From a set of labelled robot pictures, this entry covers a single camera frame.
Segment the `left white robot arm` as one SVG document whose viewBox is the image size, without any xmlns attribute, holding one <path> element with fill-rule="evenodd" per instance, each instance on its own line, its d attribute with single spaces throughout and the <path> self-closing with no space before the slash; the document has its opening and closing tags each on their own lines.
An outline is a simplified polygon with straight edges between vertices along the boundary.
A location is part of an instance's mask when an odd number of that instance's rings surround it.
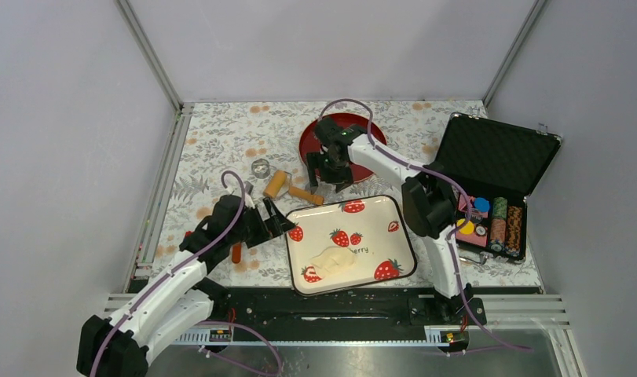
<svg viewBox="0 0 637 377">
<path fill-rule="evenodd" d="M 258 246 L 290 232 L 295 223 L 266 198 L 263 208 L 249 195 L 225 195 L 212 213 L 185 234 L 164 270 L 131 300 L 82 326 L 76 370 L 84 376 L 144 376 L 152 362 L 178 337 L 202 320 L 226 318 L 224 288 L 208 274 L 233 246 Z"/>
</svg>

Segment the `white dough piece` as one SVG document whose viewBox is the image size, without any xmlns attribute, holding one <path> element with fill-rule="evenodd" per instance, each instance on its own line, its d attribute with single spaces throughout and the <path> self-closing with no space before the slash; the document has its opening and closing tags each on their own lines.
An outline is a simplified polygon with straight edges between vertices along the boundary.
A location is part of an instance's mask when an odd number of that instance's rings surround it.
<svg viewBox="0 0 637 377">
<path fill-rule="evenodd" d="M 338 275 L 356 264 L 357 256 L 348 247 L 328 247 L 311 258 L 310 265 L 321 278 Z"/>
</svg>

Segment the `strawberry pattern rectangular tray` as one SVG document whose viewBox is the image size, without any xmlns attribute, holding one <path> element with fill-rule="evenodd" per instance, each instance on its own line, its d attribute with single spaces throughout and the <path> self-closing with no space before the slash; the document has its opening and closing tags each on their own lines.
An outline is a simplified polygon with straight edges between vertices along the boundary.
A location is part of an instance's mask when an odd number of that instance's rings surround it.
<svg viewBox="0 0 637 377">
<path fill-rule="evenodd" d="M 411 276 L 417 257 L 397 201 L 387 195 L 291 211 L 286 235 L 293 288 L 312 296 Z M 356 264 L 321 278 L 311 258 L 328 247 L 348 247 Z"/>
</svg>

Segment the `wooden roller with handle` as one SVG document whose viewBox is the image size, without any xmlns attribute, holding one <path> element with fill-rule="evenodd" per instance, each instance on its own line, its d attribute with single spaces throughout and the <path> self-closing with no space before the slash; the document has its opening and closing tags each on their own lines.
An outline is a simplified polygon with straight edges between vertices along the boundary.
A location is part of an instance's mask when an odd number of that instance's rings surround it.
<svg viewBox="0 0 637 377">
<path fill-rule="evenodd" d="M 277 170 L 270 178 L 262 192 L 263 196 L 270 199 L 278 199 L 288 194 L 296 199 L 305 200 L 316 206 L 324 204 L 324 197 L 299 188 L 292 183 L 291 174 L 284 170 Z"/>
</svg>

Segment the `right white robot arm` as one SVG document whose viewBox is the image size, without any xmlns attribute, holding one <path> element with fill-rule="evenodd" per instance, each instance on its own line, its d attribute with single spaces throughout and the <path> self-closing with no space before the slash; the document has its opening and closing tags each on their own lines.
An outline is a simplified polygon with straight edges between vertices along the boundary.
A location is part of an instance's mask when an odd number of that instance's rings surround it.
<svg viewBox="0 0 637 377">
<path fill-rule="evenodd" d="M 435 303 L 437 316 L 448 324 L 457 322 L 467 304 L 460 296 L 465 283 L 456 255 L 453 181 L 395 152 L 362 126 L 343 128 L 324 117 L 317 120 L 313 133 L 319 148 L 306 154 L 310 188 L 326 184 L 341 192 L 355 182 L 353 167 L 359 166 L 398 189 L 404 222 L 425 243 L 434 290 L 442 296 Z"/>
</svg>

